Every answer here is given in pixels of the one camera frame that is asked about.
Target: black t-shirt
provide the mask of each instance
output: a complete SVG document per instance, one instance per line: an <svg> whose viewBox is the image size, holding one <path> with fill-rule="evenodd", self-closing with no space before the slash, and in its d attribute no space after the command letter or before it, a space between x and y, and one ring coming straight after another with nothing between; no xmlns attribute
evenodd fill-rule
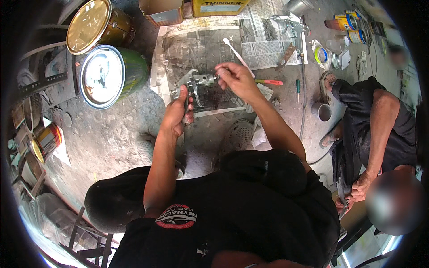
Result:
<svg viewBox="0 0 429 268"><path fill-rule="evenodd" d="M326 266L337 245L339 220L330 191L314 171L303 176L299 194L290 196L231 176L215 172L200 178L202 183L177 190L158 219L130 222L110 268L210 267L220 250Z"/></svg>

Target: green screwdriver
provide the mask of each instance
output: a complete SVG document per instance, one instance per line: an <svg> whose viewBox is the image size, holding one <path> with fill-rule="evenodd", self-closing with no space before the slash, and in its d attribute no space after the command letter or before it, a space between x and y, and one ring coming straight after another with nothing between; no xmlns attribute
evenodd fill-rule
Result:
<svg viewBox="0 0 429 268"><path fill-rule="evenodd" d="M301 82L299 79L296 80L296 93L298 93L298 103L299 103L299 88L301 87Z"/></svg>

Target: foot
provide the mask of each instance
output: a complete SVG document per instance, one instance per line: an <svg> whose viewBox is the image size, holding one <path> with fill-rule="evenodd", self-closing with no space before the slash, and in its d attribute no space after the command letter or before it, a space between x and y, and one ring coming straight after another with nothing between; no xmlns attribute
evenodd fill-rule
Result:
<svg viewBox="0 0 429 268"><path fill-rule="evenodd" d="M337 81L337 78L335 77L335 75L333 73L328 74L325 80L323 81L325 84L326 90L329 90L332 92L332 85L334 85L335 81Z"/></svg>
<svg viewBox="0 0 429 268"><path fill-rule="evenodd" d="M338 125L332 130L331 134L326 136L323 141L322 141L322 145L324 147L329 146L329 144L331 144L334 141L337 141L339 139L341 139L343 137L343 122L341 121L340 123L338 123Z"/></svg>

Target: metal cup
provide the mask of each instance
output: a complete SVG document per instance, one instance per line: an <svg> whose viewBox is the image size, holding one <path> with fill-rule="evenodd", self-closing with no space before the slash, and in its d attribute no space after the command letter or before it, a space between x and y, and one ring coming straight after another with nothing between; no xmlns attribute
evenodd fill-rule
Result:
<svg viewBox="0 0 429 268"><path fill-rule="evenodd" d="M326 122L331 118L331 107L326 103L315 102L311 106L311 113L320 121Z"/></svg>

